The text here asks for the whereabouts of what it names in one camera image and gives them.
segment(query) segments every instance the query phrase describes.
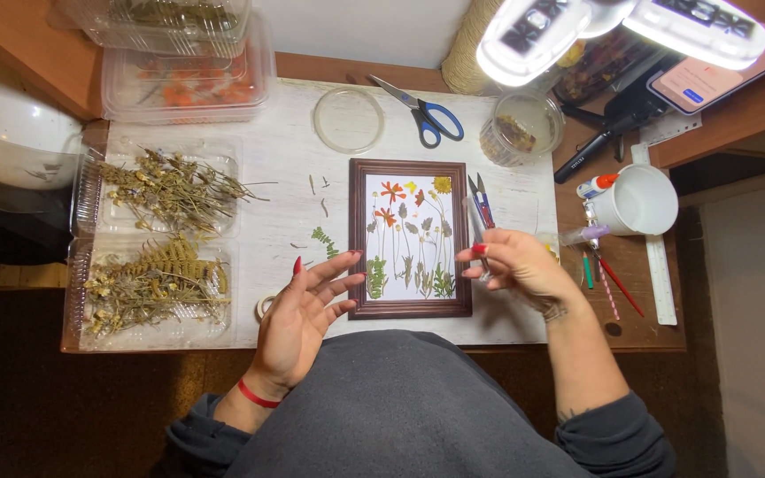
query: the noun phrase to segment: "jute twine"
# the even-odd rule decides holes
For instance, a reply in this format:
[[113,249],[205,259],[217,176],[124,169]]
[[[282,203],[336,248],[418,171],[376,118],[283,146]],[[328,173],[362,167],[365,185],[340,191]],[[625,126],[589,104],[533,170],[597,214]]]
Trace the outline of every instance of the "jute twine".
[[503,0],[472,0],[456,32],[451,52],[441,63],[441,76],[459,94],[480,94],[490,84],[477,64],[477,44]]

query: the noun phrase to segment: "orange lid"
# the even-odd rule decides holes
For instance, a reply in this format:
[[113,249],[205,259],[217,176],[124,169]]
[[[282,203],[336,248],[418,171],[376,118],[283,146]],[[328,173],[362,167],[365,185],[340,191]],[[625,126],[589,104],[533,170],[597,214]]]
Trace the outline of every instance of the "orange lid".
[[595,179],[595,185],[601,189],[607,189],[613,185],[616,179],[619,179],[618,174],[604,174]]

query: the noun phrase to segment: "woman's left hand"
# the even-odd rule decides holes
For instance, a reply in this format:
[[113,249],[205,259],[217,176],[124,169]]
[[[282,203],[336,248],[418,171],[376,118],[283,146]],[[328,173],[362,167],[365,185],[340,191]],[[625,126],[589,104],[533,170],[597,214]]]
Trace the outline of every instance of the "woman's left hand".
[[303,380],[330,324],[356,306],[353,300],[330,302],[365,280],[364,273],[336,278],[361,257],[361,251],[347,251],[309,270],[297,258],[291,282],[264,314],[259,347],[244,374],[244,384],[253,393],[281,401]]

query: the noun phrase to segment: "red string bracelet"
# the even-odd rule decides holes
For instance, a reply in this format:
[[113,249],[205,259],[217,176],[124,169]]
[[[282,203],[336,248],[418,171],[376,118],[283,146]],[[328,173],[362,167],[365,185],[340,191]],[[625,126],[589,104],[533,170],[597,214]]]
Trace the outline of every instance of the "red string bracelet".
[[275,408],[280,404],[279,401],[265,400],[264,398],[259,397],[256,394],[252,393],[252,390],[247,388],[247,384],[244,383],[243,377],[241,377],[240,380],[238,380],[238,389],[240,390],[240,393],[244,394],[244,397],[247,397],[249,401],[255,403],[256,405],[260,407]]

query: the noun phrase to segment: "woman's right hand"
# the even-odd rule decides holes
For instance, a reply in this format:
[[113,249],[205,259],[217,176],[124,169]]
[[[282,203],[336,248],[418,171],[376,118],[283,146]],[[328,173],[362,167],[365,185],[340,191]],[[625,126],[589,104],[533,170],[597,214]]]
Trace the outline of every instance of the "woman's right hand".
[[[481,257],[489,260],[493,276],[487,284],[489,290],[517,290],[540,312],[583,299],[580,288],[557,259],[530,234],[489,229],[483,233],[483,243],[461,251],[456,260],[470,262]],[[465,270],[462,276],[475,279],[481,274],[483,266],[477,265]]]

